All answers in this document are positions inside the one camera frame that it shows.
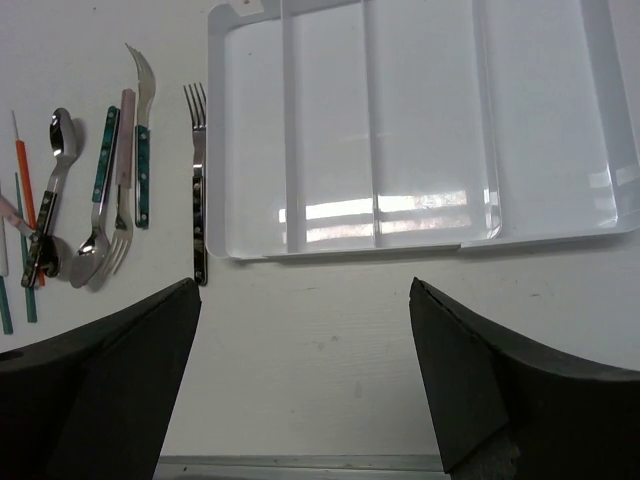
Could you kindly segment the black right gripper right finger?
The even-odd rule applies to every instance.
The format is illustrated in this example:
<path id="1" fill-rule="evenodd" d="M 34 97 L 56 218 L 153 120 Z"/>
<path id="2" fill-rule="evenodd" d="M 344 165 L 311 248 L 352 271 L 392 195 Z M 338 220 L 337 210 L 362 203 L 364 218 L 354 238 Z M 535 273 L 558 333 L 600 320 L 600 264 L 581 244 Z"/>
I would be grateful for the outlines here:
<path id="1" fill-rule="evenodd" d="M 450 477 L 638 477 L 637 371 L 534 341 L 422 280 L 411 285 L 409 308 Z"/>

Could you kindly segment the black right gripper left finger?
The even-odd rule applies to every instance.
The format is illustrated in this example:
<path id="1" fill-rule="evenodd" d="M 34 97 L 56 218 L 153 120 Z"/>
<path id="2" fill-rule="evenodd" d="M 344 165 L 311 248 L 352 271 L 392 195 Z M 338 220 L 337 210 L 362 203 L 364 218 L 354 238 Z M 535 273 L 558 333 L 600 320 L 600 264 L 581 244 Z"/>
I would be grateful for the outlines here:
<path id="1" fill-rule="evenodd" d="M 152 478 L 200 310 L 199 288 L 185 278 L 2 353 L 2 478 Z"/>

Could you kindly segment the pink handle spoon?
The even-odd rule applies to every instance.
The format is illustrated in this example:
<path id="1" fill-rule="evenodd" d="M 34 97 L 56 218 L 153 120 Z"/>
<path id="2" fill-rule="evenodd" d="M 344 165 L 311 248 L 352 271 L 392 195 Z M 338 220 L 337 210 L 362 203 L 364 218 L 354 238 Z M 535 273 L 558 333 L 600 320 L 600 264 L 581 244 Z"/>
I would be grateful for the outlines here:
<path id="1" fill-rule="evenodd" d="M 39 273 L 49 278 L 60 276 L 65 263 L 65 244 L 56 236 L 32 230 L 4 196 L 1 196 L 1 215 L 31 241 L 23 274 L 26 285 L 32 285 L 31 279 L 36 278 Z"/>

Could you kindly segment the green handle spoon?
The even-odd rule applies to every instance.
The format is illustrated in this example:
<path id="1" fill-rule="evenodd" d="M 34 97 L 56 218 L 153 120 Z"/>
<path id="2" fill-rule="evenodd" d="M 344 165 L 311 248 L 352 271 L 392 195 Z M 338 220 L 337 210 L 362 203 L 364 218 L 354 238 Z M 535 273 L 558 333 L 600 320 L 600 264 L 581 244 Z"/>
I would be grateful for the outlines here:
<path id="1" fill-rule="evenodd" d="M 91 233 L 71 262 L 70 284 L 79 289 L 87 285 L 100 270 L 110 249 L 105 233 L 105 204 L 108 198 L 108 186 L 115 156 L 116 138 L 119 126 L 120 109 L 110 106 L 107 110 L 102 134 L 97 169 L 92 187 Z"/>

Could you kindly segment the dark marbled handle spoon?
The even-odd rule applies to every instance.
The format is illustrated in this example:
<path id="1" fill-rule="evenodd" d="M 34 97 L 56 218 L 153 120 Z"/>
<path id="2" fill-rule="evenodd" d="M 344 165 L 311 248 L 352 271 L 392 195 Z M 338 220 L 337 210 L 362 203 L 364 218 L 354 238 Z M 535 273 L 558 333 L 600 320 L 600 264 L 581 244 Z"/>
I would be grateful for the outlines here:
<path id="1" fill-rule="evenodd" d="M 80 151 L 75 124 L 67 109 L 57 108 L 53 112 L 49 126 L 49 139 L 56 165 L 49 177 L 47 189 L 41 200 L 35 230 L 38 233 L 54 236 L 53 229 L 59 195 L 63 189 L 64 180 L 71 166 L 77 160 Z M 31 279 L 32 285 L 26 285 L 23 274 L 21 286 L 24 288 L 34 287 L 38 276 Z"/>

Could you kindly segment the pink handle fork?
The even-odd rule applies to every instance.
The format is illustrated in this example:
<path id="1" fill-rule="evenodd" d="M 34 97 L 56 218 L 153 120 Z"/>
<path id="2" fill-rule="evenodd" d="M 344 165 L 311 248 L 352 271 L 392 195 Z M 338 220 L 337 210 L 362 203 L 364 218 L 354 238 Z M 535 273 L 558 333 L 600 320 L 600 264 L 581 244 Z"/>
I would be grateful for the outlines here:
<path id="1" fill-rule="evenodd" d="M 122 91 L 120 123 L 116 151 L 117 211 L 112 239 L 110 272 L 117 273 L 133 238 L 133 220 L 129 208 L 134 143 L 135 92 Z"/>

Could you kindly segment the dark marbled handle fork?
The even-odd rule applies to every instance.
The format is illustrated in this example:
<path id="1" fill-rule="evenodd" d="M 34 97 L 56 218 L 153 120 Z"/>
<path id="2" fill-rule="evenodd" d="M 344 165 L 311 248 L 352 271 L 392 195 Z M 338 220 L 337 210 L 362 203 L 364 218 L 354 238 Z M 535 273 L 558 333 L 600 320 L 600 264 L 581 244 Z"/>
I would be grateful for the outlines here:
<path id="1" fill-rule="evenodd" d="M 204 286 L 208 281 L 208 260 L 205 246 L 206 93 L 200 82 L 185 85 L 183 91 L 191 116 L 194 149 L 192 167 L 193 278 L 199 286 Z"/>

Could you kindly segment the green handle fork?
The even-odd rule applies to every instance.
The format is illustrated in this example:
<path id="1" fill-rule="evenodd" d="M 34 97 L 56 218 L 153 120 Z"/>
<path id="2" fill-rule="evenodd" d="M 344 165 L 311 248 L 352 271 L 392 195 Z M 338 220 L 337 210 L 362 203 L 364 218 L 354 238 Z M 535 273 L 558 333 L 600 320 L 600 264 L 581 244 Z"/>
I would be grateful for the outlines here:
<path id="1" fill-rule="evenodd" d="M 135 224 L 148 229 L 150 221 L 150 129 L 149 117 L 156 93 L 153 70 L 144 55 L 126 44 L 131 54 L 138 78 L 138 100 L 135 124 Z"/>

